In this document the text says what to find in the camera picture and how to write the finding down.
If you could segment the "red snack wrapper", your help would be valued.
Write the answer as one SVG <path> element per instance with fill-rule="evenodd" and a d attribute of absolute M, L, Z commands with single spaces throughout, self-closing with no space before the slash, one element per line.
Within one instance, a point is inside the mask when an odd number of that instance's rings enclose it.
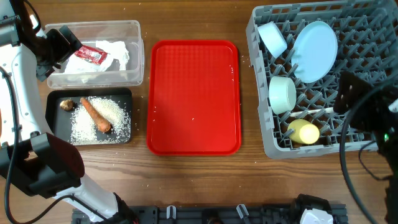
<path fill-rule="evenodd" d="M 79 50 L 77 50 L 75 55 L 95 65 L 101 65 L 108 56 L 105 51 L 87 45 L 83 45 Z"/>

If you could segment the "white plastic spoon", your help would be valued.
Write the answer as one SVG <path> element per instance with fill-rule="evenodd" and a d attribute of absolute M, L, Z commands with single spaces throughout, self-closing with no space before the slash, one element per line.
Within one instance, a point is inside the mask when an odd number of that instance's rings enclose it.
<path fill-rule="evenodd" d="M 333 108 L 329 107 L 329 108 L 316 109 L 316 110 L 305 110 L 305 111 L 293 112 L 290 114 L 290 117 L 296 118 L 299 116 L 306 116 L 308 114 L 315 114 L 315 113 L 322 112 L 322 111 L 324 111 L 325 113 L 332 113 Z"/>

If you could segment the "white tissue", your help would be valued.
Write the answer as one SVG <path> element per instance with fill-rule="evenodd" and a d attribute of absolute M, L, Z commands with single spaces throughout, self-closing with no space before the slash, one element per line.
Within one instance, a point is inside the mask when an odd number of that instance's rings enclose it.
<path fill-rule="evenodd" d="M 107 71 L 116 60 L 119 63 L 119 70 L 126 70 L 129 61 L 129 52 L 123 41 L 109 42 L 100 40 L 95 42 L 94 48 L 105 51 L 108 56 L 101 65 L 95 65 L 83 60 L 73 54 L 65 67 L 65 73 L 93 73 Z"/>

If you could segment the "brown food scrap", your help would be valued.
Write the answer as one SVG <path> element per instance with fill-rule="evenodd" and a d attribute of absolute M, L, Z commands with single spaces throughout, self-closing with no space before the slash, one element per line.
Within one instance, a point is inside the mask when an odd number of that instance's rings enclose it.
<path fill-rule="evenodd" d="M 60 108 L 63 109 L 64 111 L 71 111 L 75 107 L 75 102 L 71 99 L 63 100 L 60 103 Z"/>

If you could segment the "yellow plastic cup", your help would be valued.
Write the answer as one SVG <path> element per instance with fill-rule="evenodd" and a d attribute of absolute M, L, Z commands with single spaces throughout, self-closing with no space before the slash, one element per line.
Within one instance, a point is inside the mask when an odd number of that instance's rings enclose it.
<path fill-rule="evenodd" d="M 293 131 L 289 138 L 300 144 L 313 144 L 320 137 L 320 130 L 304 119 L 295 119 L 288 125 L 287 129 Z"/>

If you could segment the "light blue plate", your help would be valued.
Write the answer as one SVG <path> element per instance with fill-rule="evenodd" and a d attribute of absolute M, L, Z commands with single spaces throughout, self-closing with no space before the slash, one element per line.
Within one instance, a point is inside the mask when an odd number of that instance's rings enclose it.
<path fill-rule="evenodd" d="M 299 33 L 293 50 L 291 64 L 297 65 L 294 75 L 304 83 L 313 83 L 323 78 L 336 60 L 336 34 L 325 22 L 311 22 Z"/>

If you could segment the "mint green bowl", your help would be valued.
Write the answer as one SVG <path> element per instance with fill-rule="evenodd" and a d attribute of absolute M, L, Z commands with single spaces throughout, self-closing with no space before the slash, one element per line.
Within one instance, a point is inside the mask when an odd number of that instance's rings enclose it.
<path fill-rule="evenodd" d="M 291 78 L 274 76 L 269 85 L 269 101 L 273 113 L 292 111 L 297 100 L 296 88 Z"/>

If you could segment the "white rice pile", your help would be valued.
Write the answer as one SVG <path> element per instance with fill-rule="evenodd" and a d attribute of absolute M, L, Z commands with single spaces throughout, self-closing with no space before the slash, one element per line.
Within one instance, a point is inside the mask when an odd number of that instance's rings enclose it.
<path fill-rule="evenodd" d="M 86 109 L 79 102 L 72 112 L 72 133 L 69 142 L 75 146 L 92 144 L 122 144 L 131 138 L 131 116 L 126 103 L 110 98 L 89 96 L 86 99 L 93 107 L 111 123 L 111 130 L 102 133 Z"/>

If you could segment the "orange carrot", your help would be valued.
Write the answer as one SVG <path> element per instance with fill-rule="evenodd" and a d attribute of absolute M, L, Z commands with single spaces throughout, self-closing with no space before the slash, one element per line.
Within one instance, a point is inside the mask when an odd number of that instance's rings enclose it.
<path fill-rule="evenodd" d="M 102 133 L 107 133 L 111 130 L 111 123 L 102 115 L 100 115 L 86 98 L 80 98 L 80 103 L 86 109 L 87 113 L 90 115 L 99 131 L 101 131 Z"/>

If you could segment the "light blue bowl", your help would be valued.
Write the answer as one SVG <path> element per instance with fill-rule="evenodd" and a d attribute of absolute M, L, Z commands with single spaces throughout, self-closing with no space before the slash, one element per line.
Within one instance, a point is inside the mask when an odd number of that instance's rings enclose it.
<path fill-rule="evenodd" d="M 267 50 L 274 58 L 281 56 L 287 49 L 287 43 L 274 22 L 259 26 L 258 32 Z"/>

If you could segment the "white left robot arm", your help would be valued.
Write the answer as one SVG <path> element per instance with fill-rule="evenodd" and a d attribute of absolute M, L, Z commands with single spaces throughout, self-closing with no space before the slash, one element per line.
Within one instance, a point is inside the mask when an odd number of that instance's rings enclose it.
<path fill-rule="evenodd" d="M 139 222 L 125 201 L 85 173 L 77 148 L 53 135 L 42 109 L 38 82 L 81 46 L 67 26 L 43 33 L 30 2 L 1 2 L 1 175 L 10 222 L 11 187 L 69 203 L 93 223 Z"/>

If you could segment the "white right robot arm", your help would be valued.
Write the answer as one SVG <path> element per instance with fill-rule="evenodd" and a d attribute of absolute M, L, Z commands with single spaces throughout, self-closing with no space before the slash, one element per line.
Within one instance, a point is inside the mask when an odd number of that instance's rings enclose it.
<path fill-rule="evenodd" d="M 322 93 L 324 100 L 309 103 L 311 109 L 325 109 L 334 106 L 332 114 L 323 113 L 320 117 L 311 115 L 309 121 L 320 129 L 316 145 L 319 150 L 326 146 L 336 149 L 336 153 L 321 157 L 308 157 L 294 162 L 292 180 L 280 183 L 289 197 L 295 194 L 329 195 L 348 203 L 360 201 L 374 219 L 381 217 L 385 208 L 382 204 L 382 188 L 385 180 L 387 159 L 376 152 L 365 155 L 365 161 L 376 175 L 372 176 L 354 156 L 366 148 L 380 149 L 380 141 L 390 142 L 397 126 L 394 119 L 381 115 L 385 109 L 381 105 L 383 97 L 379 92 L 370 96 L 358 109 L 353 106 L 375 87 L 360 74 L 346 71 L 326 75 L 319 81 L 300 83 L 299 89 L 308 99 Z"/>

